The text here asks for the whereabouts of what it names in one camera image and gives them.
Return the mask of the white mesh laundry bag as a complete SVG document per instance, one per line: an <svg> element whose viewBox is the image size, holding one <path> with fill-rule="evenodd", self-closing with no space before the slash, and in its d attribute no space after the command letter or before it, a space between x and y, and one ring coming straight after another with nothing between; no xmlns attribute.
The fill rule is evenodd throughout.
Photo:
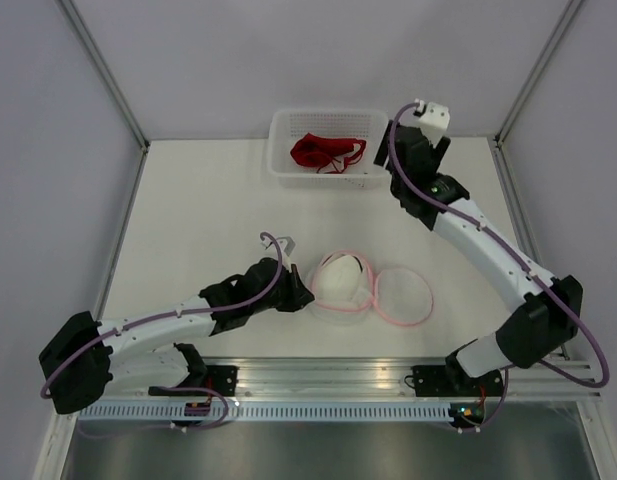
<svg viewBox="0 0 617 480"><path fill-rule="evenodd" d="M365 266L367 287L352 301L327 302L316 297L314 279L322 264L330 257L343 254L357 256ZM427 280L403 266L374 272L369 261L350 250L337 250L325 255L308 274L308 287L315 301L309 310L317 318L342 326L361 323L369 313L398 327L414 327L425 322L434 311L434 295Z"/></svg>

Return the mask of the white padded bra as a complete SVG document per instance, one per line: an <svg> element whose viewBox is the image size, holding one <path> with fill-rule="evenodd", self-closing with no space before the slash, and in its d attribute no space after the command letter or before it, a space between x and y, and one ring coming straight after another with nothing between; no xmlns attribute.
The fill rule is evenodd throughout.
<svg viewBox="0 0 617 480"><path fill-rule="evenodd" d="M314 279L316 297L327 302L352 301L366 287L365 266L350 254L328 258Z"/></svg>

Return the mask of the red bra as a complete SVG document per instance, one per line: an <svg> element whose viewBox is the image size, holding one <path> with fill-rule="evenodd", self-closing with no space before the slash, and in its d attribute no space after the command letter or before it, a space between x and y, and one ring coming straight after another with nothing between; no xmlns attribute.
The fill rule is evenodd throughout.
<svg viewBox="0 0 617 480"><path fill-rule="evenodd" d="M290 150L294 162L317 174L343 174L359 163L367 141L351 137L326 138L307 133Z"/></svg>

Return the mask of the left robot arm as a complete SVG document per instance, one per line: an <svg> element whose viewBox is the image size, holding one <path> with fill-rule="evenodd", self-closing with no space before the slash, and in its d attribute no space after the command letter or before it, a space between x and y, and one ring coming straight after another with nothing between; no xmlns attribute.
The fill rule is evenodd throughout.
<svg viewBox="0 0 617 480"><path fill-rule="evenodd" d="M295 313L314 300L296 265L265 257L245 273L158 313L104 321L89 311L79 312L38 356L45 378L40 396L50 400L58 414L75 413L98 401L108 386L125 376L124 363L165 346L174 347L186 361L174 368L172 385L183 395L197 395L205 387L206 372L194 364L184 339L241 328L267 310Z"/></svg>

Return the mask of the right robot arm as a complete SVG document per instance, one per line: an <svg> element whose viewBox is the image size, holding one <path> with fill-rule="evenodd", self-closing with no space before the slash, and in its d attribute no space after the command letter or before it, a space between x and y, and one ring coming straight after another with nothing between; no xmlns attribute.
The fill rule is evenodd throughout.
<svg viewBox="0 0 617 480"><path fill-rule="evenodd" d="M506 367L528 369L582 332L583 287L558 278L504 238L469 191L439 166L450 140L432 142L418 127L389 122L374 163L391 175L390 192L408 215L461 253L509 311L494 332L450 353L444 381L466 395L481 377Z"/></svg>

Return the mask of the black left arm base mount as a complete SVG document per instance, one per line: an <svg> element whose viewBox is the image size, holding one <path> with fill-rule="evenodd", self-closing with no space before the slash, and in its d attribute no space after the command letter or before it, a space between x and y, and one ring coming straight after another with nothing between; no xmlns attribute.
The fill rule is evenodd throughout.
<svg viewBox="0 0 617 480"><path fill-rule="evenodd" d="M208 397L235 395L238 383L238 367L235 365L209 365L206 374L189 373L174 387L150 386L152 397Z"/></svg>

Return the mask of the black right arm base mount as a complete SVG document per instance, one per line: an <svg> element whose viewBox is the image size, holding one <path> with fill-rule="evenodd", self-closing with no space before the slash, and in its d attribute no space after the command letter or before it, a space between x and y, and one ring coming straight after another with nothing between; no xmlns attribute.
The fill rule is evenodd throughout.
<svg viewBox="0 0 617 480"><path fill-rule="evenodd" d="M499 371L491 371L478 378L452 379L442 365L415 365L411 367L411 377L417 397L499 397L504 391L504 381Z"/></svg>

